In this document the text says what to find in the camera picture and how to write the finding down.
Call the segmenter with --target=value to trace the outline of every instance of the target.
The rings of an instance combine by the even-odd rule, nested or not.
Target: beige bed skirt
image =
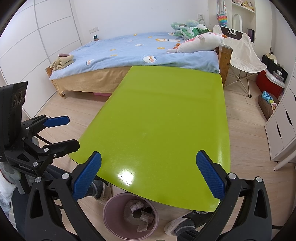
[[[52,80],[59,94],[63,91],[113,93],[131,66],[99,69]]]

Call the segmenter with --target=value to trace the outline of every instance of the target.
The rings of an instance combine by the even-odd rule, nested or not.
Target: folded towel
[[[59,57],[68,57],[68,56],[70,56],[69,54],[66,54],[66,53],[60,53],[59,54]]]
[[[68,61],[65,65],[60,65],[60,64],[59,64],[59,65],[57,66],[57,69],[56,69],[56,70],[64,69],[64,68],[66,68],[67,66],[69,66],[69,65],[72,64],[72,63],[74,63],[73,60]]]
[[[273,98],[266,92],[263,91],[261,97],[268,102],[268,104],[274,103]]]
[[[58,65],[64,66],[67,62],[73,60],[74,55],[69,55],[67,57],[58,57],[50,66],[53,70],[56,70]]]

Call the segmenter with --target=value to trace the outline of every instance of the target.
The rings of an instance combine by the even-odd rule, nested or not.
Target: folding chair
[[[237,80],[228,85],[240,82],[248,97],[251,98],[249,78],[267,69],[267,66],[257,57],[251,39],[247,34],[219,25],[214,26],[213,32],[226,35],[227,38],[224,39],[224,44],[229,45],[233,49],[229,66],[233,74],[229,73],[229,75],[237,78]],[[235,73],[234,68],[239,69],[239,75]],[[241,76],[242,71],[246,73],[246,76]],[[246,89],[245,85],[242,83],[244,79],[247,79],[248,89]]]

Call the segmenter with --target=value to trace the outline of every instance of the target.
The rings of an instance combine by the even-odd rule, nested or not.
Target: tote bag
[[[227,12],[226,12],[226,4],[225,0],[222,0],[223,9],[220,10],[220,2],[217,0],[217,20],[220,26],[226,27],[227,25]]]

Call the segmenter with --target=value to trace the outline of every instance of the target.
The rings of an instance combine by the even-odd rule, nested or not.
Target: wooden bedpost
[[[45,69],[45,71],[46,71],[48,77],[50,77],[50,76],[52,75],[52,68],[51,68],[51,67],[47,67],[47,68]],[[64,97],[64,96],[65,96],[64,93],[62,93],[62,94],[59,93],[59,95],[60,95],[61,97]]]
[[[224,87],[232,55],[232,48],[230,46],[220,44],[216,51],[219,57],[220,75],[222,77],[222,84]]]

